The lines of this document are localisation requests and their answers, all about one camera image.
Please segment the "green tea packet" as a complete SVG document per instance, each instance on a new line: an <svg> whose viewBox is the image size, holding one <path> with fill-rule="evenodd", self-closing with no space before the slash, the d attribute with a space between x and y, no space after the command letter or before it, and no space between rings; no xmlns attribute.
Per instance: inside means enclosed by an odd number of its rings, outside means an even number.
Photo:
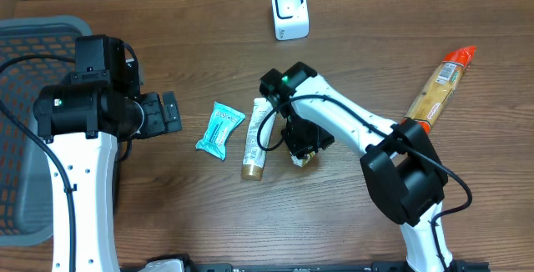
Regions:
<svg viewBox="0 0 534 272"><path fill-rule="evenodd" d="M291 160L294 165L302 168L307 165L307 163L309 163L309 161L311 161L315 155L316 152L314 151L310 152L309 154L305 154L302 158L298 158L296 155L292 155Z"/></svg>

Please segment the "white cream tube gold cap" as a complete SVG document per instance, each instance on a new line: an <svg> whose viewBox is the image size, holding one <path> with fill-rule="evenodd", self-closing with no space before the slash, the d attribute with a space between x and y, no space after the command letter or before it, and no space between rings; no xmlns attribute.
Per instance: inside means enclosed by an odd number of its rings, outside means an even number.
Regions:
<svg viewBox="0 0 534 272"><path fill-rule="evenodd" d="M255 98L253 112L247 130L241 178L260 181L262 179L266 152L259 147L257 133L265 116L273 109L266 98Z"/></svg>

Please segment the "teal wet wipes pack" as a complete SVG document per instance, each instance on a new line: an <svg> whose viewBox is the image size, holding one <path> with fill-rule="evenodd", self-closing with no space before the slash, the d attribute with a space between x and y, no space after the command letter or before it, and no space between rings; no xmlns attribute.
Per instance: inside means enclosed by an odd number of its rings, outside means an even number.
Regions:
<svg viewBox="0 0 534 272"><path fill-rule="evenodd" d="M215 102L203 138L195 145L222 161L226 158L225 144L232 132L244 121L245 114L222 103Z"/></svg>

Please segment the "spaghetti pack with red ends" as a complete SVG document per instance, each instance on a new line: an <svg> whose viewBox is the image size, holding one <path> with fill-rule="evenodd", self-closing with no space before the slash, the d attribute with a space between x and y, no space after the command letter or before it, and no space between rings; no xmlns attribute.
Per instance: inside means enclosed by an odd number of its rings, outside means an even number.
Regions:
<svg viewBox="0 0 534 272"><path fill-rule="evenodd" d="M448 53L426 81L403 122L408 118L413 119L429 133L451 101L475 52L476 46L468 46Z"/></svg>

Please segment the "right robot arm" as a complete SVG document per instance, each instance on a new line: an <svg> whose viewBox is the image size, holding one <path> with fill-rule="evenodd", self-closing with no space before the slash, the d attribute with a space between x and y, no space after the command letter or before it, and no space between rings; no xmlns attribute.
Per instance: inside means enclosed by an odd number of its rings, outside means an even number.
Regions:
<svg viewBox="0 0 534 272"><path fill-rule="evenodd" d="M400 226L412 270L451 268L439 215L448 175L419 123L365 110L302 62L285 73L271 69L259 91L285 118L281 141L294 158L308 159L334 142L359 158L372 201Z"/></svg>

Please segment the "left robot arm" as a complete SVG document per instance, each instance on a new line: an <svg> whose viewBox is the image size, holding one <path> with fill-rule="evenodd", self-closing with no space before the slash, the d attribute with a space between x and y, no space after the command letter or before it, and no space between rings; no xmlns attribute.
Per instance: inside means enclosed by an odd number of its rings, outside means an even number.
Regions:
<svg viewBox="0 0 534 272"><path fill-rule="evenodd" d="M141 93L139 61L105 35L75 41L74 70L33 106L53 195L53 270L118 271L113 233L122 142L182 128L172 92Z"/></svg>

